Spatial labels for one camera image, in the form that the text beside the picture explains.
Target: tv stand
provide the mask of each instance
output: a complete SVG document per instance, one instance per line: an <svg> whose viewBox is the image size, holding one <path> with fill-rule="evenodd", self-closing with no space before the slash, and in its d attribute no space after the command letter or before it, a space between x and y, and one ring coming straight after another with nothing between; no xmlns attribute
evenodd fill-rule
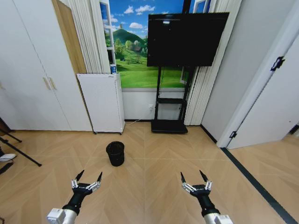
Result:
<svg viewBox="0 0 299 224"><path fill-rule="evenodd" d="M155 133L175 133L184 134L188 130L184 125L185 114L187 109L187 95L190 88L190 83L193 77L194 67L184 67L184 72L188 71L189 76L187 83L185 84L185 92L183 98L160 98L160 82L161 82L161 66L158 70L158 82L157 82L157 94L156 94L156 107L155 107L155 118L151 122L151 130ZM158 109L159 104L181 104L180 113L177 120L159 120Z"/></svg>

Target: black tv screen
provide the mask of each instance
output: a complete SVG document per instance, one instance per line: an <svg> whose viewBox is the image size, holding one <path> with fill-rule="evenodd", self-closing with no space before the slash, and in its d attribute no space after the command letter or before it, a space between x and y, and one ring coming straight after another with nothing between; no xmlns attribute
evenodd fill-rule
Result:
<svg viewBox="0 0 299 224"><path fill-rule="evenodd" d="M149 15L147 66L211 66L228 14Z"/></svg>

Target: trash can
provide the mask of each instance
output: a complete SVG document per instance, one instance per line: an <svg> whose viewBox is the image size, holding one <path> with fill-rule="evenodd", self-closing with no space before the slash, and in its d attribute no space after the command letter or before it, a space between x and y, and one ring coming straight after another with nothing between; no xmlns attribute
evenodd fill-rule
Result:
<svg viewBox="0 0 299 224"><path fill-rule="evenodd" d="M118 167L125 161L125 145L120 141L113 141L106 147L106 152L112 166Z"/></svg>

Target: robotic arm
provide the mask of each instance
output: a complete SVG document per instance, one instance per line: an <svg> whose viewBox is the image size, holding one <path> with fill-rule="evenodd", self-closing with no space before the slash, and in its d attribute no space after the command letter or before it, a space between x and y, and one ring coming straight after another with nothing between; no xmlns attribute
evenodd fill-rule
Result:
<svg viewBox="0 0 299 224"><path fill-rule="evenodd" d="M208 180L206 175L200 170L200 174L206 184L193 185L186 183L186 180L181 172L181 180L183 188L190 193L190 195L197 198L202 208L201 215L207 224L233 224L228 215L220 215L218 209L211 202L209 194L212 190L212 182Z"/></svg>
<svg viewBox="0 0 299 224"><path fill-rule="evenodd" d="M62 209L52 209L47 216L50 224L74 224L78 216L83 199L95 192L101 186L102 172L96 182L92 184L78 183L84 170L71 181L71 188L74 192L70 201Z"/></svg>

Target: curtain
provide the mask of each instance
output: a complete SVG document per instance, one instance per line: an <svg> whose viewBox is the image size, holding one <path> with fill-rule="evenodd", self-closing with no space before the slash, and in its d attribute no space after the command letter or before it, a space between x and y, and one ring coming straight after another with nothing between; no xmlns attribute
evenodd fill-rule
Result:
<svg viewBox="0 0 299 224"><path fill-rule="evenodd" d="M187 99L185 125L201 124L241 1L242 0L211 1L209 12L229 12L229 16L219 42L213 65L211 67L197 67L195 70Z"/></svg>
<svg viewBox="0 0 299 224"><path fill-rule="evenodd" d="M69 0L87 73L110 74L100 4L97 0Z"/></svg>

